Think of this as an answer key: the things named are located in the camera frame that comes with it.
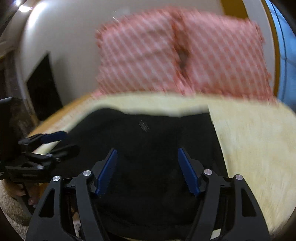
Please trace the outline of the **person's left hand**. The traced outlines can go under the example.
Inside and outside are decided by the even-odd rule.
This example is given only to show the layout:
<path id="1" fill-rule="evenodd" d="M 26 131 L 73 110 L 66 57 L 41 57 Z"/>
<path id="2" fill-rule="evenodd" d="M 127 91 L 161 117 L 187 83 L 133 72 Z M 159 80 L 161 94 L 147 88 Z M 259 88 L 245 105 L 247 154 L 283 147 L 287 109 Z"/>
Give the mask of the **person's left hand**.
<path id="1" fill-rule="evenodd" d="M 24 198 L 25 204 L 35 206 L 41 199 L 46 187 L 47 184 L 42 183 L 17 184 L 15 195 Z"/>

